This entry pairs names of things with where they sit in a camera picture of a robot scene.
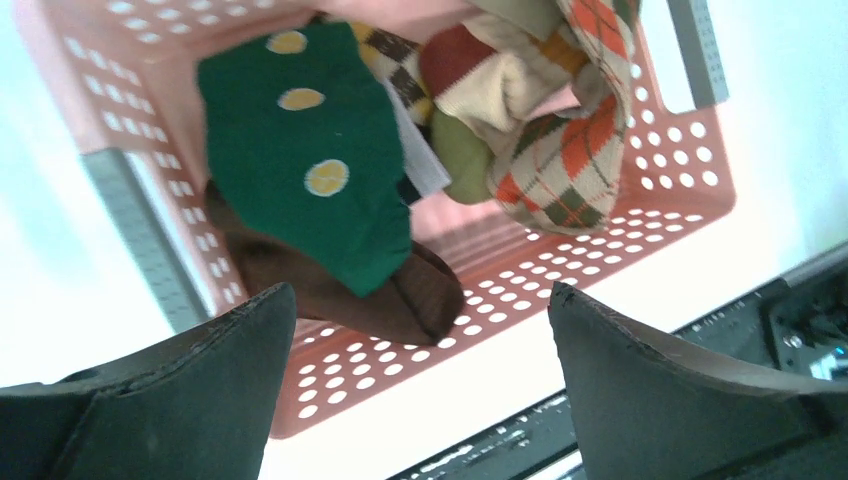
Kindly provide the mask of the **beige striped sock red heel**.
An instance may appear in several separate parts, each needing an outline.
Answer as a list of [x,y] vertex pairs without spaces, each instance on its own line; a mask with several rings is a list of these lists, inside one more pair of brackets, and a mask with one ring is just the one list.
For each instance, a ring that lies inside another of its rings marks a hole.
[[564,21],[538,39],[481,14],[432,36],[418,65],[435,105],[431,146],[451,178],[446,195],[491,199],[485,176],[496,151],[527,121],[572,106],[561,93],[588,62]]

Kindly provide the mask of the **brown white striped sock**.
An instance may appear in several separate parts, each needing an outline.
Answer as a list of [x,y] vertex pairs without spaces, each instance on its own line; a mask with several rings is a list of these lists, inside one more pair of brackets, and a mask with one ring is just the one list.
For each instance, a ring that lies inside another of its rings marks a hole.
[[204,200],[247,290],[257,294],[277,283],[289,283],[297,294],[297,312],[302,317],[334,322],[390,341],[433,345],[448,335],[462,310],[458,278],[412,235],[410,254],[400,268],[376,291],[361,297],[315,260],[247,227],[211,176]]

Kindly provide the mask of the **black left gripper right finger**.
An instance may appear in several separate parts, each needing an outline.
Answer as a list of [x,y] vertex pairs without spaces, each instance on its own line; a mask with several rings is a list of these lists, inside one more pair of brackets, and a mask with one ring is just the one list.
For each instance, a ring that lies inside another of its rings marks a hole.
[[740,361],[565,284],[548,309],[590,479],[843,479],[847,387]]

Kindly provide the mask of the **beige orange green argyle sock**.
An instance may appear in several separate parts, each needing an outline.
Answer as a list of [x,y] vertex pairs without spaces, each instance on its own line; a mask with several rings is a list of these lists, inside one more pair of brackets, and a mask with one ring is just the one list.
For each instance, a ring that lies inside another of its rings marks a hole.
[[582,235],[604,229],[618,201],[641,4],[558,5],[567,39],[587,58],[572,88],[588,110],[525,123],[498,151],[486,183],[503,211],[524,227]]

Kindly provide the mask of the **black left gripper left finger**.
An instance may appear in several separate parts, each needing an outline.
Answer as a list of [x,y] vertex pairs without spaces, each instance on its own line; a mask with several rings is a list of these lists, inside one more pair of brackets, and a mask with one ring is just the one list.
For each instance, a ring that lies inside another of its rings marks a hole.
[[52,384],[1,391],[5,479],[255,479],[296,324],[275,285]]

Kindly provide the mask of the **brown yellow argyle sock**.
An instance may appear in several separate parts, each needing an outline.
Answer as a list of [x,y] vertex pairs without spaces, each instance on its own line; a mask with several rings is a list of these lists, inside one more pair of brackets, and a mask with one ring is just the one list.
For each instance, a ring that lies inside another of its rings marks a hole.
[[428,126],[434,105],[419,71],[420,45],[363,23],[349,26],[363,62],[378,79],[389,82],[417,126]]

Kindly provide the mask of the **green yellow dotted sock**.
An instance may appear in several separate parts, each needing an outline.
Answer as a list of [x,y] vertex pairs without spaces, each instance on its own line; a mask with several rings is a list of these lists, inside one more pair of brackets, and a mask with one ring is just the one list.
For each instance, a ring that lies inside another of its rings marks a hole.
[[411,251],[404,152],[384,87],[345,23],[260,36],[202,60],[212,180],[249,228],[357,296]]

